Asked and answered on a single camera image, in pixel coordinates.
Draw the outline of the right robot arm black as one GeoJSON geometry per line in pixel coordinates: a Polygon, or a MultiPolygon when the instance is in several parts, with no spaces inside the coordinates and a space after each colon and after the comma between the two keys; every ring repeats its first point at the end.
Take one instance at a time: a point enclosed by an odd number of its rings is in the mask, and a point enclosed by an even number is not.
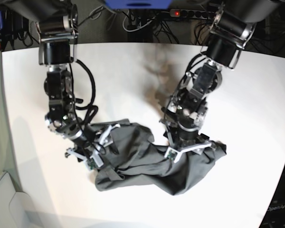
{"type": "Polygon", "coordinates": [[[69,0],[6,0],[4,5],[36,24],[38,63],[48,67],[44,82],[48,128],[73,141],[83,151],[95,148],[95,133],[88,126],[94,117],[93,111],[97,111],[93,104],[95,81],[91,71],[76,59],[77,6],[69,0]],[[73,62],[87,72],[91,82],[91,100],[83,107],[77,106],[82,100],[74,93],[73,62]]]}

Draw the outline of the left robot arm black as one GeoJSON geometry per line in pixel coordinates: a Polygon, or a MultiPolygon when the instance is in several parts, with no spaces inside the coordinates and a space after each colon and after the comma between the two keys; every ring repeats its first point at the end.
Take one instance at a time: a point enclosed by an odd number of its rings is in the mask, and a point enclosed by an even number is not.
{"type": "Polygon", "coordinates": [[[218,6],[206,39],[207,49],[191,59],[162,108],[165,135],[172,148],[202,141],[199,130],[208,110],[206,99],[221,84],[222,68],[235,68],[257,23],[281,3],[280,0],[224,0],[218,6]]]}

